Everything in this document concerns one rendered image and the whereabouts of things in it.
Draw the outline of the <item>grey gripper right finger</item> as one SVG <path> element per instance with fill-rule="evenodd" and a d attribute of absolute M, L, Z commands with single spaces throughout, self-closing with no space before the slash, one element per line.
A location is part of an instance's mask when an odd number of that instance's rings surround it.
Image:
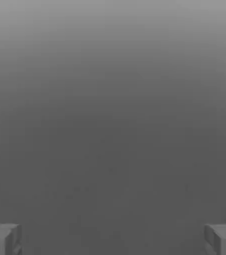
<path fill-rule="evenodd" d="M 206 224 L 204 240 L 206 255 L 226 255 L 226 224 Z"/>

